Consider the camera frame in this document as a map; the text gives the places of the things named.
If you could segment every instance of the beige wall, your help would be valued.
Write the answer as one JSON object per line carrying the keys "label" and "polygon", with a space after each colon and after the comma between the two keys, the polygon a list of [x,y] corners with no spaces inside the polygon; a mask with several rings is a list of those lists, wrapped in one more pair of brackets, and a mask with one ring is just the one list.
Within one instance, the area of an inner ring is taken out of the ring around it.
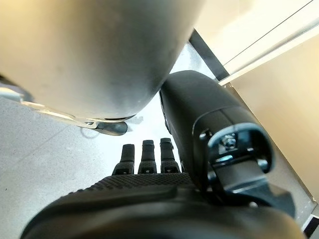
{"label": "beige wall", "polygon": [[319,200],[319,34],[231,83]]}

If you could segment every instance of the textured rubber surface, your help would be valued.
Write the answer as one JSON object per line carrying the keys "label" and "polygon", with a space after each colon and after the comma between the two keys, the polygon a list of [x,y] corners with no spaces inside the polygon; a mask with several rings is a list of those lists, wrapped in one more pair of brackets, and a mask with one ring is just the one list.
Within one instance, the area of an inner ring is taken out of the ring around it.
{"label": "textured rubber surface", "polygon": [[102,179],[83,191],[128,189],[155,185],[192,186],[193,182],[188,173],[113,175]]}

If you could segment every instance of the gray floor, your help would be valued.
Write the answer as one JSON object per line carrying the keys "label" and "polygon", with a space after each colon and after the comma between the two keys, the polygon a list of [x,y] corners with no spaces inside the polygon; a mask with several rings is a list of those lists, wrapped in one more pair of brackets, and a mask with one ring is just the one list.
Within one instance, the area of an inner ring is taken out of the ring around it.
{"label": "gray floor", "polygon": [[[172,72],[184,69],[214,78],[189,44]],[[154,140],[159,167],[160,138],[170,137],[158,95],[129,120],[131,131],[120,137],[67,125],[1,98],[0,119],[0,238],[5,239],[18,238],[25,224],[53,200],[111,175],[123,144],[135,144],[138,165],[142,141]],[[302,225],[313,204],[284,160],[278,160],[270,181],[294,192],[296,220]]]}

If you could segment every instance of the robotic hand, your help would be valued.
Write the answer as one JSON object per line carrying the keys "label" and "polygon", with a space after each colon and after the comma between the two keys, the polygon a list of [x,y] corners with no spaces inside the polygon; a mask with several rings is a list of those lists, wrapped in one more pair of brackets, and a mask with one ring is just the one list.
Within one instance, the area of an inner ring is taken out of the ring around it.
{"label": "robotic hand", "polygon": [[147,140],[134,175],[125,146],[114,175],[48,205],[22,239],[303,238],[290,193],[267,182],[275,159],[254,117],[199,73],[167,78],[202,3],[0,1],[0,96],[121,135],[160,89],[182,164],[163,139],[157,173]]}
{"label": "robotic hand", "polygon": [[22,239],[304,238],[289,192],[269,185],[274,166],[267,133],[235,98],[193,71],[170,75],[160,90],[170,139],[124,145],[113,175],[62,197],[26,226]]}

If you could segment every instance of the metal bolt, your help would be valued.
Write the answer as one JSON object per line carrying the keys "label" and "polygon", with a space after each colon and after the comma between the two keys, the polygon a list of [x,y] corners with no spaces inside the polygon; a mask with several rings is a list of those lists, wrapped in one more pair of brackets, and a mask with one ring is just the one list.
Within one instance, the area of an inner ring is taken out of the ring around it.
{"label": "metal bolt", "polygon": [[250,206],[251,208],[257,208],[257,207],[258,207],[258,204],[255,203],[255,202],[250,202],[250,203],[249,203],[249,206]]}
{"label": "metal bolt", "polygon": [[235,136],[233,135],[225,135],[221,139],[221,144],[226,148],[226,149],[234,149],[236,147],[236,139]]}
{"label": "metal bolt", "polygon": [[268,161],[266,159],[258,158],[257,163],[262,170],[268,169]]}

